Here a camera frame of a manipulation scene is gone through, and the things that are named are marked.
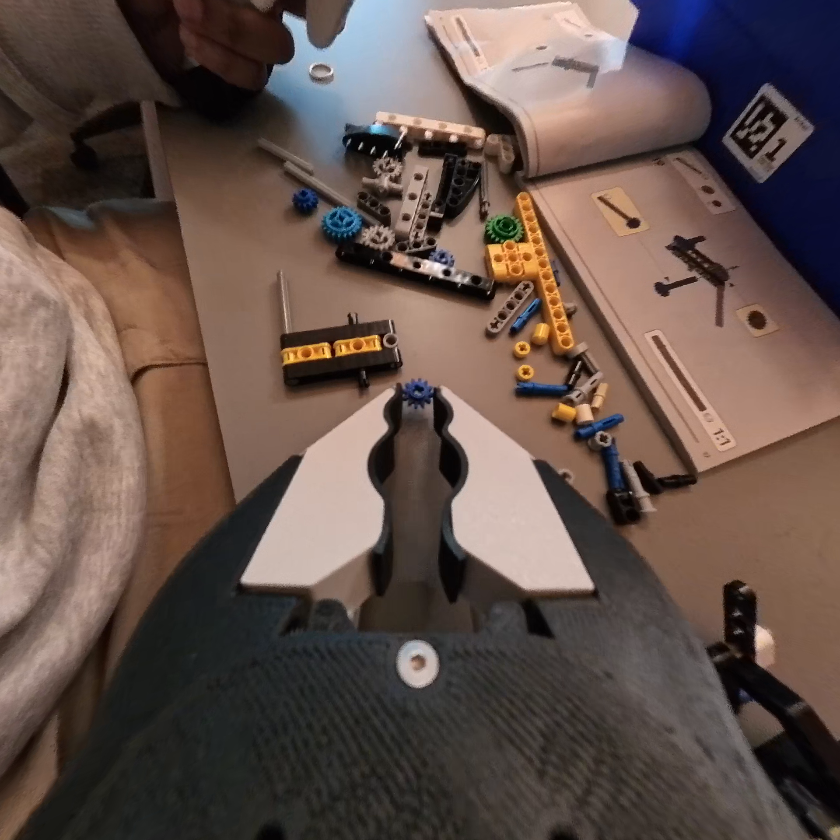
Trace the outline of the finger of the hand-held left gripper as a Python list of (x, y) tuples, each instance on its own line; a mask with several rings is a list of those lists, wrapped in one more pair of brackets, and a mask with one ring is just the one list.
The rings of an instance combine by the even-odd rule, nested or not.
[(343, 32), (351, 1), (306, 1), (306, 26), (309, 43), (327, 49)]

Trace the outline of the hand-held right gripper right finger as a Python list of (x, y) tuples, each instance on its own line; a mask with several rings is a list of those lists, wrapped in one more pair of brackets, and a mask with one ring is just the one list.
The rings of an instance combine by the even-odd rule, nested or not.
[(450, 387), (434, 389), (434, 571), (447, 604), (484, 624), (504, 604), (595, 606), (597, 585), (543, 463)]

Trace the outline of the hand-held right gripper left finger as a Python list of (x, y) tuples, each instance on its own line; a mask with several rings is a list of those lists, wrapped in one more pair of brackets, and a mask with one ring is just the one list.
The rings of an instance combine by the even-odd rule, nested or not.
[(294, 471), (239, 583), (248, 592), (336, 601), (355, 618), (386, 592), (393, 515), (386, 483), (403, 420), (396, 384), (294, 459)]

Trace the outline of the black and yellow lego assembly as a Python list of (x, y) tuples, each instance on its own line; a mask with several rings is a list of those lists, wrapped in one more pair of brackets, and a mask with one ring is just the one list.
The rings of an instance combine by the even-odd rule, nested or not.
[(286, 387), (353, 379), (364, 390), (371, 376), (403, 367), (403, 351), (393, 319), (361, 321), (350, 312), (346, 322), (326, 328), (293, 330), (291, 298), (284, 273), (276, 274), (280, 307), (279, 359)]

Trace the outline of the scatter of small lego pins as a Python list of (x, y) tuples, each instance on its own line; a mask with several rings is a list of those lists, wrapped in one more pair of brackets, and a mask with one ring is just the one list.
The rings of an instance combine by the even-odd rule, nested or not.
[(515, 394), (556, 399), (552, 421), (573, 427), (574, 440), (585, 444), (602, 462), (605, 504), (615, 525), (638, 523), (656, 512), (653, 497), (697, 484), (695, 475), (658, 476), (643, 461), (623, 458), (614, 432), (624, 424), (625, 417), (620, 413), (603, 414), (609, 387), (601, 368), (585, 343), (572, 345), (568, 359), (570, 367), (561, 383), (537, 381), (532, 365), (522, 363), (515, 374)]

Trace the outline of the white lego beam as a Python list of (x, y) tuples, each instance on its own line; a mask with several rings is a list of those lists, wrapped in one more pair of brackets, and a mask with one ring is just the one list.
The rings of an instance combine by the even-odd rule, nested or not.
[(373, 125), (396, 129), (410, 140), (464, 143), (469, 150), (484, 148), (487, 133), (474, 125), (447, 120), (427, 119), (398, 112), (376, 113)]

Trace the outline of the thin grey lego beam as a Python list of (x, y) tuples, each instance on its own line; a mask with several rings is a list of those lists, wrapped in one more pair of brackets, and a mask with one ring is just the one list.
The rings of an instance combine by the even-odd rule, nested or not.
[(530, 304), (533, 295), (533, 281), (523, 280), (518, 283), (490, 317), (485, 327), (485, 336), (489, 339), (495, 339), (506, 329), (509, 329), (516, 317)]

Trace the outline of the white lego connector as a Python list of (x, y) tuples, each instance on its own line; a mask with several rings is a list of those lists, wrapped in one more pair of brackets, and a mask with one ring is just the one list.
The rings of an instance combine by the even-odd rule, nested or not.
[(517, 137), (509, 133), (490, 133), (486, 137), (484, 153), (496, 162), (500, 175), (523, 172), (524, 159)]

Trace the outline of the long yellow lego beam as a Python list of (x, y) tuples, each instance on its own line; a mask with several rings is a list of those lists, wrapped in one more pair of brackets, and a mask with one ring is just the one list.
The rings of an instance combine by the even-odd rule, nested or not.
[(531, 247), (536, 260), (535, 284), (541, 300), (542, 320), (549, 327), (549, 346), (555, 355), (567, 356), (575, 346), (570, 319), (550, 264), (537, 211), (528, 192), (517, 194), (514, 214), (522, 227), (522, 242)]

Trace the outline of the yellow lego block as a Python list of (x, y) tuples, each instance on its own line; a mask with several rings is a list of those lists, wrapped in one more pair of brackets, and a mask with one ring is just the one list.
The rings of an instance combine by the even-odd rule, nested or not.
[(485, 247), (485, 266), (489, 278), (497, 283), (517, 285), (539, 276), (539, 260), (530, 243), (504, 241)]

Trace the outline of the open lego instruction booklet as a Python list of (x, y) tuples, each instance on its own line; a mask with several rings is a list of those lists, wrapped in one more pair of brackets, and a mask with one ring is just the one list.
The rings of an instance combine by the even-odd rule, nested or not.
[(692, 143), (703, 81), (632, 2), (429, 10), (513, 124), (534, 212), (673, 445), (702, 472), (838, 419), (838, 317)]

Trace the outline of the person's left hand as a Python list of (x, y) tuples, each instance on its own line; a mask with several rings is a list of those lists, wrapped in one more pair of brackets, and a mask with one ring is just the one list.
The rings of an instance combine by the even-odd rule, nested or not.
[(285, 2), (174, 1), (185, 55), (223, 81), (261, 90), (295, 54)]

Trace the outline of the white table leg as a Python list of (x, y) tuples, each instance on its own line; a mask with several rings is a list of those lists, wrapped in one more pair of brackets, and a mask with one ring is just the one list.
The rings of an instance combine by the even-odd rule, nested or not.
[(173, 203), (175, 197), (172, 179), (161, 137), (156, 103), (153, 101), (142, 101), (140, 104), (140, 117), (153, 196), (159, 201)]

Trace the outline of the tan cloth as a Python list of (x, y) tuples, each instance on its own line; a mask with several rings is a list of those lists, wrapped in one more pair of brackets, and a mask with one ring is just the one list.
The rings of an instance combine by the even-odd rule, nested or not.
[(92, 282), (112, 316), (148, 456), (142, 550), (121, 601), (56, 714), (2, 777), (2, 838), (15, 838), (80, 749), (142, 615), (234, 504), (175, 205), (122, 199), (41, 207), (35, 239)]

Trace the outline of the grey hooded sweatshirt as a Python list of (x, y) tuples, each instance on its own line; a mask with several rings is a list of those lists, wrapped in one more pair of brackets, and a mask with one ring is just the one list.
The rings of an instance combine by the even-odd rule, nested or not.
[(140, 545), (138, 408), (109, 310), (2, 211), (2, 657), (53, 613), (103, 622)]

